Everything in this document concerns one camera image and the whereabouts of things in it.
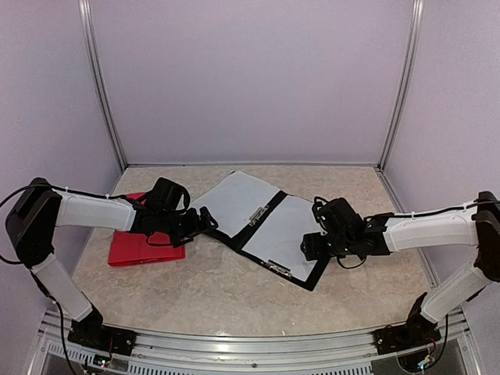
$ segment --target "lavender wall panel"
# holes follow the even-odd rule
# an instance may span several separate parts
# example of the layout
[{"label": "lavender wall panel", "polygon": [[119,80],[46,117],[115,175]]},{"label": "lavender wall panel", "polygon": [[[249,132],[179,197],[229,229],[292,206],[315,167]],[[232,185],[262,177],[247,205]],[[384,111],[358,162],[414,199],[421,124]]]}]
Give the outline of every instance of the lavender wall panel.
[{"label": "lavender wall panel", "polygon": [[[77,2],[2,2],[0,35],[0,198],[36,176],[109,191],[119,170],[91,80]],[[56,231],[55,252],[69,270],[87,235]],[[4,229],[0,251],[15,259]],[[0,263],[0,285],[0,371],[22,373],[46,301],[22,266]]]},{"label": "lavender wall panel", "polygon": [[[426,2],[402,125],[387,175],[408,210],[464,202],[481,190],[500,196],[500,3]],[[474,248],[427,253],[440,280]],[[500,368],[500,286],[465,313],[486,374]]]},{"label": "lavender wall panel", "polygon": [[412,3],[92,2],[129,163],[375,164]]}]

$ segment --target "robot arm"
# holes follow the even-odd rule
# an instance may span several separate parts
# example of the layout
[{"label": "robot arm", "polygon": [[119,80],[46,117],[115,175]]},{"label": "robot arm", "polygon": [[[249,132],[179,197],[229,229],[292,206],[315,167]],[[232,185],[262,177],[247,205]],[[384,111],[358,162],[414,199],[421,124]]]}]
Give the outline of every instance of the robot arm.
[{"label": "robot arm", "polygon": [[[194,236],[217,228],[206,207],[200,213],[188,208],[187,190],[160,178],[139,201],[125,196],[100,197],[53,187],[47,180],[34,179],[7,216],[7,233],[23,265],[38,287],[55,299],[72,318],[68,340],[99,350],[130,355],[135,333],[102,325],[102,315],[88,301],[54,255],[54,229],[62,226],[104,227],[150,236],[170,236],[178,247]],[[180,200],[184,207],[178,209]]]},{"label": "robot arm", "polygon": [[301,245],[308,260],[321,256],[390,255],[435,245],[477,246],[478,257],[456,270],[433,291],[420,296],[406,323],[376,330],[379,354],[441,339],[437,323],[492,282],[500,282],[500,204],[490,192],[476,201],[438,211],[383,213],[362,219],[343,198],[316,198],[316,221],[326,233],[306,234]]}]

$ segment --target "table surface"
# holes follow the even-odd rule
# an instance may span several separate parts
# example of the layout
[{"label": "table surface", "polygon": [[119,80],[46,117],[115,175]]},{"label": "table surface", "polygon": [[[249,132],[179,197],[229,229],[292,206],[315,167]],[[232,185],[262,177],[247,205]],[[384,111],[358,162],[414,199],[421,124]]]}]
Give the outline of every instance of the table surface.
[{"label": "table surface", "polygon": [[[196,199],[235,170],[308,200],[345,197],[362,216],[394,210],[369,167],[129,168],[115,193],[147,191],[166,177]],[[316,289],[306,291],[205,236],[186,246],[184,260],[113,268],[112,237],[112,230],[93,230],[73,279],[106,323],[136,329],[251,337],[362,329],[405,320],[429,288],[416,251],[370,257],[355,270],[332,261]]]}]

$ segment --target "red folder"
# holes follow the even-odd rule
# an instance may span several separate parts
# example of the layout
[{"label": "red folder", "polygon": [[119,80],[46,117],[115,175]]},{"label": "red folder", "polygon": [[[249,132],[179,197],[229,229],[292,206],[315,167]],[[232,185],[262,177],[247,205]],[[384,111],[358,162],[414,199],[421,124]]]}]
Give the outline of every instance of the red folder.
[{"label": "red folder", "polygon": [[[144,193],[130,194],[132,199],[140,198]],[[169,244],[170,238],[167,234],[155,233],[149,238],[151,244]],[[136,264],[169,262],[171,260],[184,259],[186,257],[185,247],[178,248],[167,246],[149,246],[144,234],[130,234],[115,231],[109,248],[108,264],[113,267],[133,266]]]}]

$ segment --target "metal frame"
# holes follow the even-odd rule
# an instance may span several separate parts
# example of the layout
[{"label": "metal frame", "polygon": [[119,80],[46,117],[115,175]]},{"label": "metal frame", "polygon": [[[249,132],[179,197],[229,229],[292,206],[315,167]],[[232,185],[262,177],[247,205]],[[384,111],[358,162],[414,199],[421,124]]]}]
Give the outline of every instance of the metal frame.
[{"label": "metal frame", "polygon": [[412,21],[410,23],[408,43],[406,45],[405,62],[403,65],[401,80],[399,81],[396,103],[392,110],[391,123],[389,125],[387,136],[385,138],[382,155],[380,156],[380,160],[378,163],[378,167],[380,168],[382,173],[384,172],[388,164],[389,157],[391,156],[391,152],[394,147],[396,134],[398,133],[403,109],[405,107],[406,96],[408,94],[410,81],[412,79],[413,65],[415,62],[416,49],[420,35],[420,25],[422,23],[423,2],[424,0],[413,0]]},{"label": "metal frame", "polygon": [[[398,196],[396,195],[396,192],[394,188],[391,185],[391,182],[387,179],[385,176],[384,172],[380,170],[380,168],[375,168],[375,172],[377,173],[377,176],[380,179],[380,182],[382,185],[384,185],[384,189],[389,195],[390,200],[392,201],[392,204],[394,207],[400,212],[403,213],[405,210],[401,204],[401,201],[399,200]],[[434,272],[434,269],[430,265],[430,260],[427,258],[426,253],[421,249],[417,248],[417,251],[419,253],[420,257],[420,262],[422,263],[423,271],[427,277],[427,280],[429,281],[430,287],[435,288],[438,286],[438,278],[436,276],[436,273]]]},{"label": "metal frame", "polygon": [[156,168],[173,166],[364,166],[375,168],[373,162],[184,162],[184,163],[158,163],[158,164],[128,164],[130,168]]},{"label": "metal frame", "polygon": [[84,40],[87,47],[88,60],[91,66],[92,77],[94,78],[95,90],[98,96],[99,106],[101,107],[102,117],[111,141],[112,150],[120,168],[120,172],[128,167],[125,153],[116,130],[111,108],[109,106],[108,94],[105,89],[104,79],[102,77],[101,64],[95,41],[94,24],[92,23],[92,12],[90,0],[78,0],[80,9],[81,23],[84,28]]},{"label": "metal frame", "polygon": [[[57,312],[46,312],[38,331],[29,375],[41,373],[47,354],[63,357],[59,323]],[[64,326],[67,334],[70,326],[70,318],[67,316]],[[444,322],[439,327],[443,334]],[[337,371],[342,375],[344,370],[347,374],[349,369],[351,373],[359,369],[359,373],[370,374],[373,361],[396,355],[377,354],[372,336],[374,329],[376,328],[290,337],[207,337],[136,330],[138,336],[132,356],[116,355],[113,358],[124,361],[128,368],[127,372],[118,373],[150,375],[267,375],[277,372],[284,372],[286,375],[316,375],[325,371]],[[480,375],[470,331],[460,309],[450,314],[448,339],[459,341],[467,373]],[[85,356],[105,355],[72,343],[66,345],[70,358],[76,362],[83,363]],[[411,351],[399,352],[398,355]]]}]

